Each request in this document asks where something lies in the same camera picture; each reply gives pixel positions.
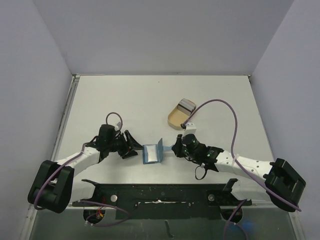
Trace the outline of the blue card holder wallet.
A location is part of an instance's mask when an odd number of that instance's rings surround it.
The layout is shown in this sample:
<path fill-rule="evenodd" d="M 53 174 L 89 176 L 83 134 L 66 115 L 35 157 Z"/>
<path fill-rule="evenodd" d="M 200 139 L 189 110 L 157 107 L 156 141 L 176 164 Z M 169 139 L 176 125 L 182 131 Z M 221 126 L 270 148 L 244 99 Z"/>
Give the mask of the blue card holder wallet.
<path fill-rule="evenodd" d="M 159 164 L 164 159 L 164 153 L 172 151 L 173 145 L 167 146 L 163 144 L 161 138 L 156 144 L 143 145 L 142 160 L 144 165 Z"/>

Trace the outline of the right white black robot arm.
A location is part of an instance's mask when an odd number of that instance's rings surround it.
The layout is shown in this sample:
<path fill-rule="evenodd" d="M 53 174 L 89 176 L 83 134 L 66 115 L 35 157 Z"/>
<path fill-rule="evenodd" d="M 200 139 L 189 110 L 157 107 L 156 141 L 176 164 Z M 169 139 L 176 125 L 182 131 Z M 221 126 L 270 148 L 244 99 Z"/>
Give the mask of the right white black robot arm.
<path fill-rule="evenodd" d="M 235 156 L 230 152 L 199 142 L 191 133 L 179 134 L 172 146 L 174 155 L 203 168 L 205 172 L 230 173 L 250 179 L 256 187 L 229 187 L 222 192 L 223 200 L 230 205 L 239 200 L 271 201 L 278 208 L 287 211 L 299 211 L 299 202 L 306 187 L 306 181 L 282 158 L 275 161 L 260 161 Z"/>

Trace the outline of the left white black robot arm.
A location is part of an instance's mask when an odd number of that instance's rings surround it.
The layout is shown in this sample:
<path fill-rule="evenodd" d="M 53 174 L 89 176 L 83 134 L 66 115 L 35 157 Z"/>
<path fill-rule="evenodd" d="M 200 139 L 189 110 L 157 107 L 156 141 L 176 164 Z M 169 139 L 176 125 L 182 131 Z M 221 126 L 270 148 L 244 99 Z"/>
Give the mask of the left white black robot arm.
<path fill-rule="evenodd" d="M 74 177 L 90 166 L 99 164 L 110 153 L 118 153 L 122 159 L 138 155 L 143 150 L 128 130 L 103 124 L 98 135 L 85 142 L 79 152 L 57 161 L 41 163 L 29 190 L 27 201 L 37 210 L 47 209 L 63 212 L 69 203 L 85 200 L 95 206 L 100 203 L 102 193 L 93 183 L 74 183 Z"/>

